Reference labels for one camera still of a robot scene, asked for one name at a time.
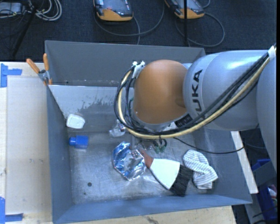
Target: brush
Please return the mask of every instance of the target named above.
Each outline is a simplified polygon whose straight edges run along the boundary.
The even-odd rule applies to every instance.
[[[177,161],[157,159],[140,150],[146,167],[166,189],[177,196],[185,196],[193,171]]]

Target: crumpled aluminum foil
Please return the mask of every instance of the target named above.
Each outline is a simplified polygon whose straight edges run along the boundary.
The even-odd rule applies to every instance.
[[[139,178],[146,170],[142,154],[137,149],[132,151],[130,143],[125,141],[113,150],[113,165],[129,181]]]

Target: blue plastic cap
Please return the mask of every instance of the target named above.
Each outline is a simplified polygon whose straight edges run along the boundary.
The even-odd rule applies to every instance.
[[[88,146],[88,136],[77,135],[76,137],[70,137],[70,145],[75,146],[75,148],[87,148]]]

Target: yellow cable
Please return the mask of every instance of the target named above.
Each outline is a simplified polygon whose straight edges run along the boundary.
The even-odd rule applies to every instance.
[[[219,115],[221,115],[223,112],[225,112],[253,84],[253,82],[260,76],[261,72],[263,71],[263,69],[268,64],[269,61],[270,61],[270,59],[267,58],[264,61],[264,63],[260,66],[260,68],[255,72],[255,74],[250,78],[250,80],[244,85],[244,87],[232,99],[230,99],[224,106],[222,106],[222,108],[220,108],[218,111],[216,111],[215,113],[210,115],[204,121],[200,122],[199,124],[189,128],[189,129],[186,129],[186,130],[183,130],[183,131],[180,131],[180,132],[176,132],[176,133],[173,133],[173,134],[161,134],[161,135],[142,134],[142,133],[138,133],[138,132],[136,132],[132,129],[129,129],[129,128],[126,128],[126,129],[131,134],[133,134],[134,136],[137,136],[139,138],[144,138],[144,139],[151,139],[151,140],[160,139],[160,138],[161,139],[174,138],[174,137],[177,137],[177,136],[181,136],[181,135],[191,133],[191,132],[201,128],[202,126],[210,123],[215,118],[217,118]],[[121,84],[123,84],[127,80],[130,73],[131,73],[131,71],[129,71],[125,75]],[[122,109],[121,109],[121,93],[122,93],[122,89],[119,91],[118,99],[117,99],[118,111],[119,111],[119,116],[120,116],[121,120],[124,121],[124,123],[126,124],[126,120],[123,117]]]

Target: towel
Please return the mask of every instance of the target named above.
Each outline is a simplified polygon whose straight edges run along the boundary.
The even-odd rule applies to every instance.
[[[202,153],[189,150],[183,156],[183,162],[193,170],[193,183],[198,189],[212,189],[212,182],[218,179],[218,176]]]

